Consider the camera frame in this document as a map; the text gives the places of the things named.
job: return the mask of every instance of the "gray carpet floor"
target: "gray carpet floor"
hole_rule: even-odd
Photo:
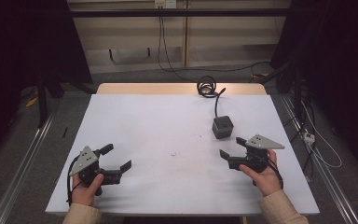
[[[214,66],[209,68],[228,70],[242,67],[244,65]],[[270,71],[272,71],[271,68],[266,64],[254,67],[255,74],[269,73]],[[193,70],[178,72],[178,74],[194,80],[202,76],[214,76],[218,83],[256,81],[256,78],[251,80],[250,69],[231,72]],[[104,82],[185,82],[178,78],[176,74],[161,70],[101,74],[95,75],[93,79],[94,84],[89,85],[92,88],[97,88],[100,83]],[[274,85],[275,83],[272,80],[265,87],[276,106],[282,122],[285,122],[290,117],[283,106],[282,95],[277,93]],[[45,213],[45,209],[50,195],[55,188],[55,181],[61,173],[69,150],[75,140],[77,130],[90,101],[90,96],[70,85],[62,84],[62,86],[65,89],[65,95],[62,99],[48,98],[49,108],[58,107],[57,114],[54,116],[46,138],[35,157],[32,169],[21,186],[21,191],[7,217],[7,223],[61,223],[63,220],[62,217]],[[287,93],[286,96],[292,97],[292,94]],[[12,181],[36,133],[38,125],[37,103],[31,107],[26,107],[25,104],[26,102],[19,106],[10,130],[0,145],[0,199]],[[351,202],[356,216],[358,216],[358,160],[352,156],[351,149],[345,140],[335,135],[333,131],[334,127],[324,115],[324,112],[318,107],[317,102],[313,101],[312,105],[315,111],[318,131],[334,147],[343,160],[343,165],[337,169],[332,168],[331,172]],[[289,139],[295,136],[296,129],[293,123],[288,122],[284,127]],[[307,151],[301,138],[295,138],[292,146],[298,161],[300,164],[304,164],[307,159]],[[317,147],[322,152],[326,161],[337,164],[336,155],[323,141],[318,141],[317,139]],[[308,165],[305,175],[310,176],[310,174],[311,166]],[[316,168],[310,177],[310,188],[321,210],[319,215],[308,216],[310,223],[346,223]],[[227,219],[224,221],[218,221],[217,219],[214,221],[208,220],[208,223],[228,223]],[[267,223],[261,216],[247,217],[247,220],[250,224]],[[147,223],[146,221],[145,218],[144,222],[142,220],[140,222],[138,218],[136,222],[133,221],[132,223]],[[199,219],[195,222],[206,223],[205,220]],[[229,221],[229,223],[236,222],[237,220],[234,219]],[[103,216],[103,223],[119,224],[129,223],[129,221],[125,220],[124,217]]]

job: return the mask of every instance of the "table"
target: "table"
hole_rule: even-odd
[[[244,156],[235,136],[256,133],[278,141],[276,150],[285,191],[302,214],[319,209],[302,175],[275,107],[259,84],[219,83],[227,88],[218,112],[230,115],[234,131],[217,140],[212,132],[214,99],[197,93],[195,84],[103,84],[93,95],[77,133],[47,212],[68,209],[66,173],[85,145],[91,149],[112,143],[115,149],[100,158],[104,169],[117,169],[132,160],[120,185],[103,186],[96,206],[116,216],[249,216],[260,214],[261,197],[252,180],[229,170],[218,150]]]

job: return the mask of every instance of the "sleeve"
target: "sleeve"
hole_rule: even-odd
[[[305,224],[306,217],[301,216],[293,207],[284,191],[278,190],[258,202],[263,216],[273,224]]]
[[[102,212],[97,208],[86,206],[80,203],[72,203],[68,213],[63,220],[63,224],[89,224],[99,223]]]

